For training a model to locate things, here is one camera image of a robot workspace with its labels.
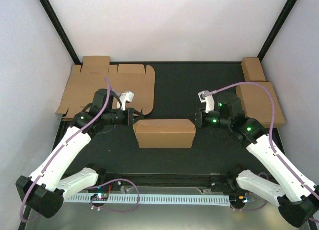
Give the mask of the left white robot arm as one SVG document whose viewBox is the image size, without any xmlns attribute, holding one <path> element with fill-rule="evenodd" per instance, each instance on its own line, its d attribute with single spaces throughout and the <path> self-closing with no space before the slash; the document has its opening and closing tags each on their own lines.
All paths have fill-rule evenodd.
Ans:
<svg viewBox="0 0 319 230">
<path fill-rule="evenodd" d="M 80 151 L 107 125 L 133 125 L 142 113 L 126 104 L 131 103 L 134 93 L 118 94 L 113 89 L 99 89 L 91 103 L 77 113 L 63 138 L 28 177 L 21 175 L 15 185 L 24 206 L 40 215 L 54 216 L 67 198 L 81 190 L 94 187 L 103 189 L 107 184 L 104 170 L 89 165 L 76 174 L 63 178 L 63 174 Z"/>
</svg>

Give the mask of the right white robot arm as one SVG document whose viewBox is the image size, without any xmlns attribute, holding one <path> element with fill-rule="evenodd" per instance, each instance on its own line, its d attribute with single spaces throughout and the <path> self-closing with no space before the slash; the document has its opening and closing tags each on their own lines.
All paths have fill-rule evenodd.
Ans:
<svg viewBox="0 0 319 230">
<path fill-rule="evenodd" d="M 243 170 L 227 178 L 228 189 L 257 194 L 277 206 L 281 216 L 294 227 L 308 221 L 319 209 L 318 185 L 292 164 L 258 120 L 245 116 L 241 100 L 235 94 L 222 93 L 214 100 L 208 91 L 201 91 L 198 97 L 206 106 L 194 115 L 196 127 L 230 131 L 276 180 L 273 183 L 250 170 Z"/>
</svg>

